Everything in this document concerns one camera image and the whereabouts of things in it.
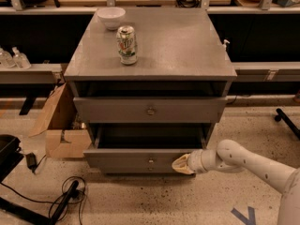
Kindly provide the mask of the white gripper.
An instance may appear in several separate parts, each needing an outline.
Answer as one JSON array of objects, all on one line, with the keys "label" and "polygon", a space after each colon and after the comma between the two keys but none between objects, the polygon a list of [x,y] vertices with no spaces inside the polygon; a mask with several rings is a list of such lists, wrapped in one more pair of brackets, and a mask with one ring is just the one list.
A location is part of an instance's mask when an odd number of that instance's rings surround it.
[{"label": "white gripper", "polygon": [[172,168],[182,174],[208,173],[218,167],[215,150],[195,150],[190,155],[184,154],[172,163]]}]

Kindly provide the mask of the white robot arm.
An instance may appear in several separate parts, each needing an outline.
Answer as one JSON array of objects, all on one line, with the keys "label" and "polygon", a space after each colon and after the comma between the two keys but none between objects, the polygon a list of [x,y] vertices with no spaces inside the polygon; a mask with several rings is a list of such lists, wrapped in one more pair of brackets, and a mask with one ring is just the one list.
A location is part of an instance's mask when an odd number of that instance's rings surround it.
[{"label": "white robot arm", "polygon": [[184,154],[172,163],[172,168],[183,174],[239,173],[247,169],[281,194],[277,225],[300,223],[300,168],[252,153],[233,140],[219,142],[216,149]]}]

